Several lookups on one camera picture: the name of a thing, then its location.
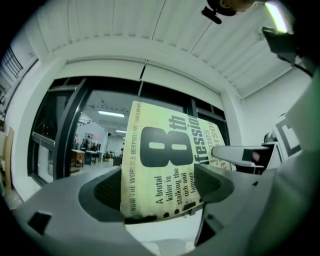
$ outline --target white wall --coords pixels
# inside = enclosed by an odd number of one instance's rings
[[[109,130],[105,129],[104,130],[104,142],[103,142],[103,144],[101,144],[101,148],[100,148],[100,151],[102,151],[102,152],[107,151],[107,145],[108,145],[108,141],[109,141],[108,134],[109,134]]]
[[[21,66],[25,68],[32,60],[33,50],[23,29],[15,35],[10,46]]]
[[[224,110],[218,93],[203,84],[165,68],[147,64],[141,80],[182,92]]]
[[[8,91],[11,87],[11,83],[10,81],[5,77],[4,73],[0,72],[0,85],[3,86],[4,89],[6,89],[6,91]]]
[[[106,140],[105,129],[103,129],[99,124],[97,124],[94,121],[90,122],[89,124],[82,125],[82,126],[78,125],[75,133],[78,135],[79,147],[81,146],[81,143],[82,143],[83,139],[85,138],[86,133],[97,135],[97,137],[92,138],[92,142],[97,141],[97,143],[101,144],[101,146],[103,146],[103,144],[105,143],[105,140]]]
[[[4,121],[4,130],[14,130],[11,152],[12,183],[23,201],[29,199],[40,186],[28,176],[27,155],[32,124],[37,110],[48,88],[58,71],[66,61],[57,58],[55,61],[40,61],[30,69],[21,81]]]
[[[243,111],[240,100],[228,91],[221,93],[221,101],[224,107],[225,120],[228,125],[230,145],[243,145]]]
[[[114,155],[117,157],[122,153],[121,149],[125,146],[124,142],[125,142],[124,138],[109,137],[108,142],[107,142],[107,146],[106,146],[106,150],[108,152],[109,151],[114,152]]]
[[[68,63],[56,78],[100,76],[139,81],[144,63],[115,59],[93,59]]]
[[[38,151],[38,175],[46,182],[51,183],[54,181],[53,175],[53,160],[49,158],[49,149],[44,146],[39,146]]]
[[[279,79],[242,101],[243,144],[260,145],[272,132],[279,116],[287,113],[310,84],[311,79],[299,69],[292,69]]]
[[[144,38],[112,36],[110,38],[99,37],[81,40],[61,47],[52,54],[55,57],[64,57],[68,60],[84,58],[88,60],[101,57],[114,59],[117,57],[144,62],[147,59],[148,64],[159,65],[165,69],[188,75],[199,83],[209,85],[219,92],[225,88],[234,90],[233,86],[219,72],[199,58],[186,54],[185,51],[181,51],[177,47]]]

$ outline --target ceiling light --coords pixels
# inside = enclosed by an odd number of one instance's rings
[[[265,3],[266,8],[268,9],[269,13],[272,16],[272,19],[275,23],[276,29],[279,32],[287,33],[288,29],[286,26],[285,19],[282,17],[278,7],[274,3],[266,2]]]
[[[124,118],[125,117],[124,114],[101,111],[101,110],[98,110],[98,113],[101,114],[101,115],[107,115],[107,116],[113,116],[113,117],[119,117],[119,118]]]

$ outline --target white wall panel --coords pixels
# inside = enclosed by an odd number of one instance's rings
[[[12,79],[8,76],[7,72],[0,67],[0,85],[2,85],[4,87],[4,89],[6,89],[6,91],[8,92],[10,87],[13,85],[13,81]]]
[[[96,76],[123,78],[138,81],[143,63],[125,60],[97,59],[68,63],[56,78]]]
[[[51,0],[34,16],[39,33],[32,47],[41,61],[60,54],[67,60],[74,55],[148,59],[233,94],[240,88],[253,93],[266,85],[256,80],[271,81],[283,73],[269,73],[277,60],[270,59],[274,54],[261,28],[275,25],[263,4],[231,17],[220,15],[220,25],[202,15],[206,5],[206,0]],[[96,45],[98,39],[102,47]],[[256,72],[257,62],[269,67]]]
[[[14,188],[23,201],[29,199],[40,186],[28,176],[27,156],[31,128],[37,110],[57,72],[65,65],[65,60],[41,64],[38,61],[21,81],[4,122],[4,130],[14,130],[11,152],[11,177]]]
[[[142,80],[201,99],[223,110],[220,95],[183,75],[153,65],[146,65]]]
[[[125,146],[124,145],[125,139],[124,138],[117,138],[117,137],[109,137],[106,150],[114,152],[116,157],[120,156],[122,153],[121,149]]]
[[[272,81],[275,81],[277,78],[281,77],[291,69],[292,67],[289,63],[277,60],[276,64],[274,64],[272,68],[267,71],[267,73],[257,77],[252,82],[247,83],[244,87],[240,86],[238,92],[242,98],[246,98],[264,86],[270,84]]]
[[[23,29],[15,35],[10,46],[21,66],[23,68],[27,67],[33,58],[32,54],[34,53]]]
[[[27,39],[37,58],[44,62],[49,57],[49,49],[38,25],[37,16],[33,15],[24,25]]]
[[[38,175],[44,179],[47,183],[51,183],[54,181],[54,177],[49,174],[49,166],[53,169],[53,161],[49,160],[49,154],[53,154],[49,152],[49,149],[44,146],[39,145],[38,150]]]
[[[261,78],[261,76],[267,73],[277,63],[277,57],[274,55],[267,56],[263,61],[256,61],[250,69],[243,72],[237,79],[234,80],[234,84],[237,88],[245,88],[254,80]]]
[[[83,140],[86,138],[86,133],[96,135],[96,137],[91,138],[93,142],[97,141],[97,143],[102,146],[105,143],[105,140],[106,140],[105,129],[103,129],[96,122],[90,122],[88,124],[78,125],[76,128],[75,134],[78,136],[79,149]]]
[[[221,100],[224,107],[225,120],[228,126],[230,145],[242,146],[244,124],[241,102],[227,91],[221,93]]]
[[[246,97],[242,103],[246,146],[260,145],[278,118],[288,112],[310,84],[310,77],[292,69],[276,81]]]

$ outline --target window frame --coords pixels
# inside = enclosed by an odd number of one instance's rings
[[[229,145],[229,131],[227,122],[224,117],[224,112],[219,109],[219,113],[223,113],[223,116],[215,114],[215,107],[210,106],[211,111],[201,109],[196,106],[199,99],[187,95],[183,92],[179,92],[164,86],[160,86],[153,83],[146,83],[143,81],[134,81],[124,78],[115,77],[81,77],[81,82],[78,85],[68,84],[70,77],[65,80],[54,81],[53,86],[49,88],[47,94],[42,100],[42,103],[37,111],[34,119],[32,130],[29,139],[28,147],[28,175],[33,177],[34,180],[43,186],[47,182],[38,175],[38,151],[39,145],[53,151],[53,180],[59,180],[70,176],[70,164],[72,155],[72,141],[73,136],[77,129],[77,120],[79,119],[81,112],[85,109],[86,103],[93,91],[109,91],[125,93],[130,95],[136,95],[139,97],[157,100],[183,108],[183,112],[190,116],[198,117],[198,113],[206,115],[215,123],[215,121],[225,123],[227,143]],[[69,98],[68,103],[60,118],[55,140],[46,138],[45,136],[38,134],[34,131],[35,123],[39,118],[41,108],[44,106],[44,102],[50,93],[54,92],[73,92]]]

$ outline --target desk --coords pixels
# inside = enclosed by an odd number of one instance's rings
[[[121,156],[115,156],[113,158],[113,166],[120,166],[122,164],[122,157]]]
[[[94,164],[96,164],[96,158],[98,155],[99,154],[97,153],[97,151],[86,150],[84,161],[86,162],[87,156],[89,156],[90,157],[89,165],[91,165],[92,157],[94,157]]]
[[[82,160],[82,167],[84,167],[84,161],[85,161],[85,152],[77,149],[71,149],[72,150],[72,156],[71,159],[75,161],[74,166],[77,166],[77,162]]]
[[[106,152],[104,152],[104,151],[97,151],[97,153],[99,154],[99,161],[101,161],[102,157],[104,156],[104,154],[105,154]]]

